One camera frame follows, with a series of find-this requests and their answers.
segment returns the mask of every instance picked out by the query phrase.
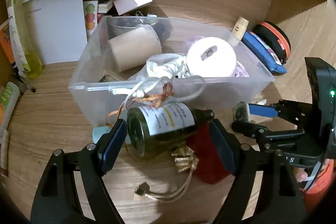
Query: clear plastic container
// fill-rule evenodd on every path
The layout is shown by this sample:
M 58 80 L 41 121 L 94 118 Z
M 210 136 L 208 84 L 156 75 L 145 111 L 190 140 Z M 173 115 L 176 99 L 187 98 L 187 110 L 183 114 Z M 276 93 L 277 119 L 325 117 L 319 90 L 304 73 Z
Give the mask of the clear plastic container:
M 212 109 L 215 112 L 234 107 L 240 101 L 250 102 L 274 77 L 260 60 L 232 33 L 223 27 L 212 26 L 176 18 L 111 17 L 105 16 L 99 22 L 86 45 L 69 84 L 73 98 L 94 126 L 105 124 L 108 113 L 117 110 L 126 95 L 113 95 L 115 88 L 133 88 L 136 81 L 113 81 L 100 83 L 104 72 L 113 72 L 114 60 L 108 40 L 116 35 L 133 30 L 139 23 L 150 24 L 156 31 L 162 46 L 162 53 L 176 52 L 187 54 L 193 39 L 197 36 L 219 37 L 233 45 L 237 60 L 245 67 L 250 77 L 205 78 L 206 89 L 196 99 L 187 102 L 193 108 Z M 142 66 L 118 73 L 128 79 Z M 175 79 L 173 91 L 182 97 L 197 91 L 200 80 Z M 162 93 L 162 85 L 157 85 L 150 94 Z M 126 118 L 126 111 L 121 118 Z

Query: metal screw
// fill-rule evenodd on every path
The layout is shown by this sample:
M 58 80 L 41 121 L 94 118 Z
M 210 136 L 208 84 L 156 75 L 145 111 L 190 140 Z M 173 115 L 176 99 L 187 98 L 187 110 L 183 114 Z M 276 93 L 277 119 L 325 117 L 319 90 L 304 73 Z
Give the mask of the metal screw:
M 277 149 L 275 150 L 275 154 L 277 154 L 278 156 L 282 156 L 284 153 L 282 152 L 281 149 Z
M 59 156 L 59 155 L 61 155 L 61 153 L 62 153 L 62 150 L 60 150 L 60 149 L 56 149 L 56 150 L 54 151 L 54 155 L 55 155 L 55 156 Z
M 89 143 L 87 146 L 86 146 L 87 150 L 93 150 L 96 148 L 96 145 L 94 143 Z
M 249 146 L 247 143 L 243 143 L 241 146 L 240 146 L 241 149 L 247 151 L 251 148 L 251 146 Z

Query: yellow bottle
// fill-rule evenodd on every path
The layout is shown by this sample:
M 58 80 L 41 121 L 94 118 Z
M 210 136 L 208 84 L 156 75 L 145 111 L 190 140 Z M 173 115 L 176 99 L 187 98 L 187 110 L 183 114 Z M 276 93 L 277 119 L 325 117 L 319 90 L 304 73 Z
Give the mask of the yellow bottle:
M 24 73 L 29 78 L 36 78 L 42 72 L 42 65 L 30 41 L 22 0 L 6 0 L 6 5 L 13 50 L 16 49 Z

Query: yellow stripe on label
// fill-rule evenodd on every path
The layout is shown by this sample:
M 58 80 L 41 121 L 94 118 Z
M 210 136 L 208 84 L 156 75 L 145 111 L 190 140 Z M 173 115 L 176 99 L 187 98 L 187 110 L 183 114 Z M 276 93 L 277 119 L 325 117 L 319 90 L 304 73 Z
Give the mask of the yellow stripe on label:
M 174 125 L 174 121 L 173 121 L 173 118 L 171 117 L 169 111 L 168 111 L 165 107 L 162 107 L 162 108 L 163 108 L 163 109 L 165 110 L 165 112 L 167 113 L 167 115 L 168 115 L 168 117 L 169 117 L 169 120 L 170 120 L 170 123 L 171 123 L 171 126 L 174 128 L 174 127 L 175 127 L 175 125 Z

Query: wooden table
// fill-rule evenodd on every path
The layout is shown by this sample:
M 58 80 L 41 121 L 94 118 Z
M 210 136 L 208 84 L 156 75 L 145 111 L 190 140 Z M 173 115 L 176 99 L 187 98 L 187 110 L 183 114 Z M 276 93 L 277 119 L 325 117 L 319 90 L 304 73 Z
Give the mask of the wooden table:
M 65 152 L 78 151 L 92 142 L 92 126 L 68 91 L 75 66 L 76 62 L 46 66 L 42 75 L 34 80 L 36 93 L 26 92 L 19 98 L 8 128 L 11 132 L 9 177 L 4 182 L 9 195 L 28 218 L 37 185 L 52 152 L 57 148 Z M 226 117 L 229 118 L 221 119 L 224 125 L 231 120 L 230 110 Z M 75 173 L 84 214 L 93 218 L 80 174 Z M 134 189 L 142 182 L 146 181 L 153 191 L 165 192 L 179 188 L 186 177 L 187 173 L 177 172 L 168 154 L 141 162 L 122 150 L 112 171 L 104 176 L 104 182 L 126 223 L 212 221 L 231 187 L 232 176 L 215 185 L 193 178 L 186 194 L 174 203 L 160 204 L 148 198 L 134 200 Z M 260 174 L 246 216 L 254 210 L 259 185 Z

